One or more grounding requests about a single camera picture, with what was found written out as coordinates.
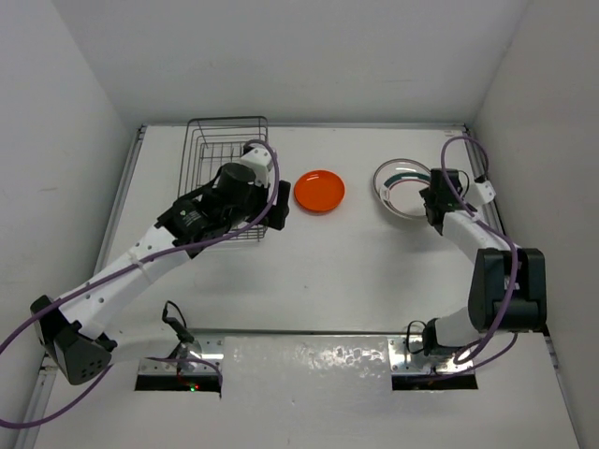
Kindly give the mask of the white foam cover board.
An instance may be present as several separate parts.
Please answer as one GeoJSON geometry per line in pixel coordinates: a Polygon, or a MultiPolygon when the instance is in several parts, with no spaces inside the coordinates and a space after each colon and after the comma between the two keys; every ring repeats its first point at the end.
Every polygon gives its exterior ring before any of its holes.
{"type": "Polygon", "coordinates": [[[229,338],[221,394],[140,392],[114,367],[39,448],[574,448],[544,338],[500,337],[476,388],[396,391],[381,339],[229,338]]]}

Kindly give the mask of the orange plate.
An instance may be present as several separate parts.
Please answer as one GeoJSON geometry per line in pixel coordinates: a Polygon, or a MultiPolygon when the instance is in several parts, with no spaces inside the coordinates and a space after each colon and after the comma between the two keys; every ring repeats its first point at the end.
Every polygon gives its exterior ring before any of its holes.
{"type": "Polygon", "coordinates": [[[335,210],[342,203],[345,185],[336,173],[317,169],[301,175],[294,185],[293,193],[302,209],[323,214],[335,210]]]}

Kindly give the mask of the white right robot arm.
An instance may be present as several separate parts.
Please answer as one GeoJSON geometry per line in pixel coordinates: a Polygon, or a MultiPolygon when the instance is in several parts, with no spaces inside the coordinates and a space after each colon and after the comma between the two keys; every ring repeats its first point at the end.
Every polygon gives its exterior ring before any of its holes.
{"type": "Polygon", "coordinates": [[[424,185],[419,196],[429,225],[474,267],[466,306],[430,319],[416,351],[426,357],[453,355],[460,365],[497,333],[543,329],[548,317],[545,257],[484,221],[479,209],[496,196],[490,181],[480,176],[463,189],[458,170],[441,168],[415,181],[424,185]]]}

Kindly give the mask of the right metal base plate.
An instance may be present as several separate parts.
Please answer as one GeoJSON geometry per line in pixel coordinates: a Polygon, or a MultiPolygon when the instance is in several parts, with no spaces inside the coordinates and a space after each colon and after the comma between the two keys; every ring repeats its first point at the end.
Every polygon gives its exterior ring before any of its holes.
{"type": "Polygon", "coordinates": [[[406,342],[406,335],[400,334],[387,338],[388,364],[392,375],[430,376],[453,374],[471,369],[473,361],[456,365],[454,355],[425,356],[418,352],[421,348],[420,335],[411,335],[406,342]]]}

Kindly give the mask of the metal base plate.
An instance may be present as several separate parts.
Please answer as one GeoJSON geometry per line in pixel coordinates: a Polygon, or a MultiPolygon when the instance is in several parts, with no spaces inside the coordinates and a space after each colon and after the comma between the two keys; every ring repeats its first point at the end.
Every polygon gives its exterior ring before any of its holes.
{"type": "Polygon", "coordinates": [[[199,334],[191,344],[180,344],[168,361],[142,359],[137,374],[141,376],[209,376],[221,371],[224,365],[225,337],[199,334]]]}
{"type": "Polygon", "coordinates": [[[406,335],[400,334],[387,338],[388,364],[392,375],[430,376],[453,374],[471,369],[473,361],[456,365],[454,355],[425,356],[418,352],[421,348],[420,335],[411,335],[406,342],[406,335]]]}

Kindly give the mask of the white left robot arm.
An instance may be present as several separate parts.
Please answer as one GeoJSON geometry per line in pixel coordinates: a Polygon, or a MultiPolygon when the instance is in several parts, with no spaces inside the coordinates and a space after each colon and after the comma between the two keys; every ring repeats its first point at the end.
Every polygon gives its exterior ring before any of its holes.
{"type": "Polygon", "coordinates": [[[85,384],[114,363],[167,359],[194,342],[182,321],[163,315],[140,332],[111,327],[133,300],[207,247],[264,225],[281,230],[291,185],[269,163],[232,162],[177,198],[146,233],[84,285],[30,307],[40,343],[72,385],[85,384]]]}

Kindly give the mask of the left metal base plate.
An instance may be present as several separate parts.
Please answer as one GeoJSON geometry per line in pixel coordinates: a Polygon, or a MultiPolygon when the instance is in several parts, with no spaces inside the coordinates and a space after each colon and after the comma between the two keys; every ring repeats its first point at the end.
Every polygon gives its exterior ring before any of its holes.
{"type": "Polygon", "coordinates": [[[141,376],[209,376],[221,371],[224,365],[225,337],[199,334],[191,344],[180,344],[168,361],[142,359],[137,374],[141,376]]]}

